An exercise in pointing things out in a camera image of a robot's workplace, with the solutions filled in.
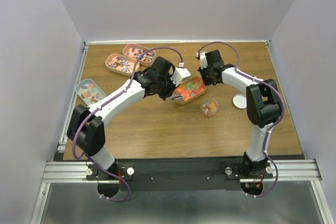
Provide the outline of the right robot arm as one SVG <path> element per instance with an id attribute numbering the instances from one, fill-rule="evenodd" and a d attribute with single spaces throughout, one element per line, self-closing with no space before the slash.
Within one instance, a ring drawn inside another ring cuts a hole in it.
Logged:
<path id="1" fill-rule="evenodd" d="M 223 83 L 246 96 L 246 112 L 253 128 L 241 171 L 246 177 L 255 177 L 267 166 L 271 133 L 284 115 L 284 100 L 276 81 L 261 80 L 240 71 L 233 64 L 224 64 L 218 50 L 197 52 L 196 59 L 200 61 L 198 72 L 206 86 Z"/>

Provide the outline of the metal scoop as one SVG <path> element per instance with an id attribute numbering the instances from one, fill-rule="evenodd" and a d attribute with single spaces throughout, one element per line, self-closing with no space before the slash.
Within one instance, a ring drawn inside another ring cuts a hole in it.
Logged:
<path id="1" fill-rule="evenodd" d="M 172 93 L 170 100 L 174 102 L 181 102 L 184 101 L 184 97 L 180 93 Z"/>

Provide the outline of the clear plastic cup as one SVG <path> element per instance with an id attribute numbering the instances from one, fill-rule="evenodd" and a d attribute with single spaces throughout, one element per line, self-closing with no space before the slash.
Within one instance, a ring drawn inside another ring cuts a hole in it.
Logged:
<path id="1" fill-rule="evenodd" d="M 201 103 L 201 113 L 208 118 L 213 117 L 218 110 L 218 103 L 213 98 L 206 98 Z"/>

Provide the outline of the grey candy tray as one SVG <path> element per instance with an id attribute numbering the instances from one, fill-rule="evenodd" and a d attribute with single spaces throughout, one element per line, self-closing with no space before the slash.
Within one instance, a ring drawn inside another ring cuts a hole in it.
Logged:
<path id="1" fill-rule="evenodd" d="M 103 90 L 92 79 L 79 82 L 75 87 L 75 92 L 86 105 L 97 103 L 106 97 Z"/>

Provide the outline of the orange candy tray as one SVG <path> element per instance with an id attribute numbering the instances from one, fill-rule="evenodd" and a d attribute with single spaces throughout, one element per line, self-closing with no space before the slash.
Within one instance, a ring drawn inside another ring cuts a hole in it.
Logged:
<path id="1" fill-rule="evenodd" d="M 176 102 L 184 105 L 193 101 L 206 92 L 206 85 L 200 76 L 192 76 L 188 80 L 181 83 L 173 93 L 180 93 L 184 97 L 184 101 Z"/>

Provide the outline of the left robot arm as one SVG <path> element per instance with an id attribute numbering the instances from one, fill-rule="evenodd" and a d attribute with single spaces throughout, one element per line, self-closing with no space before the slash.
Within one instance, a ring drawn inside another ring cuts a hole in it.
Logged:
<path id="1" fill-rule="evenodd" d="M 117 171 L 116 158 L 105 147 L 104 127 L 124 109 L 145 97 L 157 94 L 166 100 L 181 83 L 183 71 L 165 58 L 158 57 L 152 66 L 134 72 L 123 86 L 103 100 L 90 106 L 76 106 L 67 130 L 74 157 L 81 157 L 76 154 L 76 147 L 80 148 L 99 166 L 98 173 L 104 179 L 112 179 Z"/>

